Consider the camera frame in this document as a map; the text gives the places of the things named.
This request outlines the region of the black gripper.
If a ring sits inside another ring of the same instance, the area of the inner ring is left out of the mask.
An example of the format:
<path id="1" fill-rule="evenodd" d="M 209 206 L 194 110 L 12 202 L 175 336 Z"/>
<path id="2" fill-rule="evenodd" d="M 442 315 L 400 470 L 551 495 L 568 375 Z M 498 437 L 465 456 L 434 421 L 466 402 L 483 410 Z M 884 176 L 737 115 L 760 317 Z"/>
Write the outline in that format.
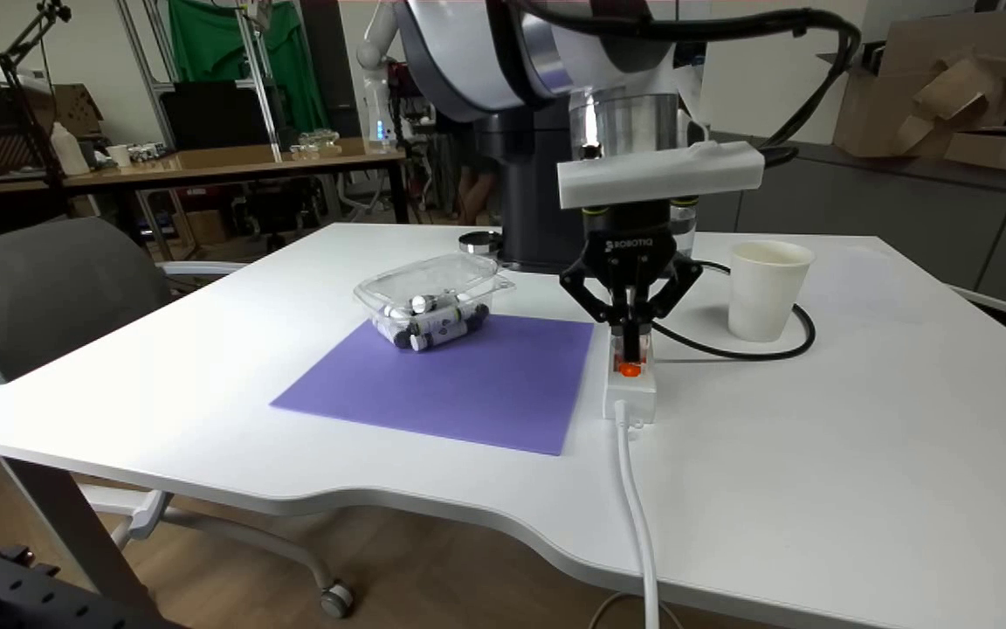
<path id="1" fill-rule="evenodd" d="M 618 357 L 647 357 L 654 321 L 667 317 L 703 276 L 703 267 L 677 247 L 677 233 L 685 222 L 664 202 L 584 212 L 584 272 L 563 272 L 557 288 L 611 329 Z"/>

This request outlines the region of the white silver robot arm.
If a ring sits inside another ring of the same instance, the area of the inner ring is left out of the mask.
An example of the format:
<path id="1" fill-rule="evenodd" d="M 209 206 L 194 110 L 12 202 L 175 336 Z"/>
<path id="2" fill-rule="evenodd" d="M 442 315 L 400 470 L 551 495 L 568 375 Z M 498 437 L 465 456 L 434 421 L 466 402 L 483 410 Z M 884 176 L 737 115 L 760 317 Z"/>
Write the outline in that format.
<path id="1" fill-rule="evenodd" d="M 576 151 L 551 159 L 554 202 L 598 222 L 557 282 L 611 329 L 621 362 L 641 359 L 654 321 L 703 272 L 674 247 L 669 206 L 759 187 L 860 50 L 851 20 L 813 8 L 681 16 L 674 0 L 391 0 L 388 25 L 418 91 L 456 121 L 554 101 L 578 109 Z M 618 138 L 611 115 L 681 105 L 669 87 L 681 50 L 806 30 L 830 30 L 839 50 L 825 80 L 768 138 Z"/>

